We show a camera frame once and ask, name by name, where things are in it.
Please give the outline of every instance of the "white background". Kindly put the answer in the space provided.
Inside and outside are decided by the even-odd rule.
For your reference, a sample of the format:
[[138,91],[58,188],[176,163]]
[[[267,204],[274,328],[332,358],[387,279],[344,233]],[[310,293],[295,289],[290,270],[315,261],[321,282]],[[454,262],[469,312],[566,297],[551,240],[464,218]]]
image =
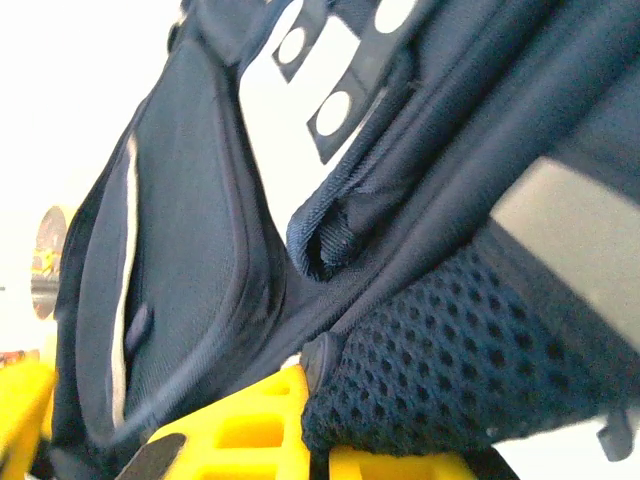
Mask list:
[[[41,344],[29,298],[39,220],[53,204],[82,201],[155,83],[177,12],[178,0],[2,1],[0,350]],[[522,480],[640,478],[640,454],[609,464],[598,428],[592,422],[499,449]]]

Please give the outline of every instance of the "white wall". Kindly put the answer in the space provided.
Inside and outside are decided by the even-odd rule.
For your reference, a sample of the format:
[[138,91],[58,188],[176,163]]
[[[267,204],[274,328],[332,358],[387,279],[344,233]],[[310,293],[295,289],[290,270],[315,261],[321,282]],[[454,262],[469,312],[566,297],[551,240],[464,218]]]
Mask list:
[[179,0],[2,2],[0,350],[39,343],[29,293],[38,223],[78,205],[166,59]]

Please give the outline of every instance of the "black dot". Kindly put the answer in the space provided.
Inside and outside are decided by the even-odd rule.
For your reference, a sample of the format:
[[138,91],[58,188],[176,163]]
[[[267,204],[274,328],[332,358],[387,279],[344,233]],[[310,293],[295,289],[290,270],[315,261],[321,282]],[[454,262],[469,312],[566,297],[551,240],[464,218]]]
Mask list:
[[504,367],[504,364],[505,364],[504,355],[502,355],[502,352],[500,350],[491,350],[489,352],[489,360],[491,361],[494,367],[497,367],[497,368]]
[[489,274],[489,281],[496,288],[500,286],[500,279],[494,273]]
[[534,400],[534,395],[531,390],[521,390],[518,393],[518,400],[522,403],[531,404]]
[[398,407],[398,410],[400,410],[401,412],[407,411],[407,402],[405,402],[400,397],[396,397],[396,406]]
[[488,328],[489,335],[491,335],[496,340],[502,339],[502,330],[500,330],[500,327],[497,324],[491,322],[489,323]]
[[533,375],[533,364],[529,361],[524,361],[518,365],[518,373],[530,377]]
[[418,373],[420,373],[422,378],[427,377],[429,375],[429,365],[424,362],[420,362],[420,365],[418,365]]
[[497,378],[489,379],[489,392],[491,393],[503,393],[502,382]]
[[478,292],[478,290],[476,290],[475,288],[472,288],[469,291],[469,297],[471,298],[471,301],[475,304],[479,304],[482,302],[482,297],[480,296],[480,292]]
[[442,363],[444,363],[447,367],[450,367],[451,365],[453,365],[453,357],[451,356],[451,354],[449,352],[442,352],[440,354],[440,360],[442,361]]
[[402,363],[405,364],[405,366],[409,366],[411,365],[411,355],[409,355],[409,352],[407,352],[406,350],[402,352]]
[[498,297],[493,295],[489,297],[489,308],[491,308],[492,312],[500,311],[500,300],[498,300]]
[[552,343],[547,347],[547,356],[556,362],[564,360],[564,350],[558,343]]
[[452,317],[457,317],[458,316],[458,306],[455,303],[449,303],[447,305],[447,312],[449,312],[449,315],[451,315]]
[[478,347],[476,342],[474,342],[471,338],[464,339],[464,348],[471,353],[476,353],[478,351]]
[[476,396],[470,390],[463,390],[462,403],[467,407],[473,407],[476,404]]
[[462,365],[462,375],[467,380],[474,380],[478,376],[478,371],[475,369],[473,365],[469,365],[465,363]]
[[438,307],[440,303],[442,303],[442,300],[440,300],[440,297],[434,294],[429,295],[429,305],[431,305],[433,308]]
[[527,318],[527,313],[518,305],[509,305],[509,311],[511,312],[511,316],[516,320],[524,321]]
[[436,431],[438,432],[438,434],[444,435],[444,436],[448,436],[451,434],[451,431],[447,427],[441,424],[436,425]]
[[551,373],[549,375],[549,380],[551,380],[551,384],[559,388],[560,390],[566,391],[569,389],[569,378],[566,375],[561,373]]
[[480,319],[475,313],[467,312],[467,323],[475,328],[478,326],[478,323],[480,323]]
[[424,350],[425,353],[429,353],[431,352],[431,350],[433,350],[433,342],[428,338],[422,339],[420,345],[422,346],[422,350]]
[[464,423],[464,427],[467,430],[477,431],[480,427],[472,418],[467,417],[466,415],[462,416],[462,422]]
[[424,301],[424,290],[422,288],[414,289],[413,296],[418,301],[418,303],[422,303]]
[[450,342],[456,338],[456,331],[451,327],[451,325],[444,326],[444,334]]
[[462,287],[460,286],[460,284],[458,282],[453,282],[451,284],[451,292],[453,292],[453,294],[457,297],[458,295],[460,295],[460,292],[462,292]]
[[529,352],[533,348],[533,340],[531,339],[529,334],[527,334],[527,333],[516,333],[515,339],[516,339],[516,343],[518,344],[518,346],[521,349]]
[[449,380],[447,377],[445,377],[444,375],[440,375],[438,377],[438,385],[440,386],[441,389],[449,391],[451,390],[451,380]]
[[418,398],[420,401],[426,402],[429,400],[429,392],[427,392],[424,387],[418,387]]

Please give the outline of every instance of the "navy blue backpack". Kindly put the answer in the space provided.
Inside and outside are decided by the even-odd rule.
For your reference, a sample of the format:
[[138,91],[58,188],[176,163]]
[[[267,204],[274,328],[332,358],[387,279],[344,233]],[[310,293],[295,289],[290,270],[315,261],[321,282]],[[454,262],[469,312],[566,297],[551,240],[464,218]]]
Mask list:
[[316,477],[637,405],[637,0],[183,9],[67,235],[56,478],[299,353]]

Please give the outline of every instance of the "mesh pocket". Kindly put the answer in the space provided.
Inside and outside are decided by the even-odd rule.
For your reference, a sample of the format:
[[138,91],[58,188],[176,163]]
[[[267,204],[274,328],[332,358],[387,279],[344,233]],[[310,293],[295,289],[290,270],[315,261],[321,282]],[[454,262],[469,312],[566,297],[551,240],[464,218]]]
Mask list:
[[614,399],[470,246],[362,319],[307,404],[304,440],[316,452],[465,451]]

